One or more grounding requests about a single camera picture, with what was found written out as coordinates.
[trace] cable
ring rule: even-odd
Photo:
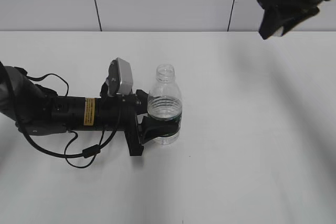
[[[44,79],[46,79],[48,76],[56,76],[58,77],[59,79],[61,79],[67,86],[67,92],[65,94],[65,97],[68,96],[68,93],[69,93],[69,84],[66,80],[64,80],[61,76],[59,76],[58,74],[55,74],[55,73],[48,73],[42,77],[30,77],[30,76],[26,76],[29,80],[31,81],[43,81]]]
[[[75,132],[75,131],[69,131],[69,132],[74,133],[75,136],[73,137],[73,139],[71,139],[71,140],[69,141],[69,143],[68,143],[67,146],[65,147],[65,149],[64,149],[64,155],[66,155],[66,151],[67,151],[68,147],[70,146],[70,144],[72,144],[72,143],[78,138],[78,133],[77,133],[77,132]],[[101,142],[103,141],[104,133],[105,133],[105,129],[103,129],[102,132],[101,132],[101,138],[100,138],[100,141],[99,141],[99,146],[100,146]],[[87,168],[87,167],[89,167],[90,165],[92,165],[93,161],[95,161],[95,159],[96,159],[96,156],[97,156],[97,154],[95,154],[95,155],[92,157],[91,161],[90,161],[87,165],[83,165],[83,166],[77,166],[77,165],[72,164],[72,163],[68,160],[68,158],[65,158],[65,160],[66,160],[66,162],[67,162],[69,165],[71,165],[72,167],[79,168],[79,169],[84,169],[84,168]]]
[[[0,72],[3,75],[3,79],[6,83],[7,89],[8,89],[8,94],[10,97],[10,100],[13,103],[13,109],[14,109],[14,114],[15,114],[15,118],[16,118],[16,123],[18,125],[18,128],[21,130],[23,136],[26,138],[26,140],[28,141],[29,144],[31,144],[32,147],[34,147],[35,149],[37,149],[40,152],[43,152],[44,154],[53,156],[53,157],[59,157],[59,158],[78,158],[78,157],[83,157],[83,153],[80,154],[70,154],[70,155],[64,155],[64,154],[59,154],[56,152],[51,152],[48,151],[44,148],[42,148],[41,146],[39,146],[37,143],[34,142],[34,140],[30,137],[30,135],[27,132],[27,129],[25,127],[25,125],[22,122],[22,119],[20,117],[20,113],[18,112],[17,109],[17,105],[16,105],[16,97],[13,91],[13,86],[12,86],[12,82],[10,81],[8,72],[5,68],[5,66],[2,64],[2,62],[0,61]]]

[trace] plastic water bottle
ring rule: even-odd
[[[175,70],[170,64],[159,65],[156,69],[156,83],[148,96],[148,115],[159,121],[177,122],[181,125],[182,96],[175,82]],[[157,137],[158,144],[171,144],[180,134],[178,132]]]

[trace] warning label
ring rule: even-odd
[[[85,98],[85,112],[84,112],[85,126],[93,126],[93,123],[95,122],[94,107],[95,107],[95,99]]]

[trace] white table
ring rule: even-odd
[[[335,223],[336,33],[2,32],[3,64],[98,97],[111,60],[134,89],[175,67],[181,135],[130,157],[118,132],[87,169],[33,149],[0,115],[1,223]],[[56,78],[43,82],[63,94]],[[62,152],[70,134],[35,137]],[[80,132],[69,152],[98,142]]]

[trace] bottle neck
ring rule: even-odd
[[[170,64],[159,65],[156,69],[156,79],[161,83],[170,83],[175,81],[175,70]]]

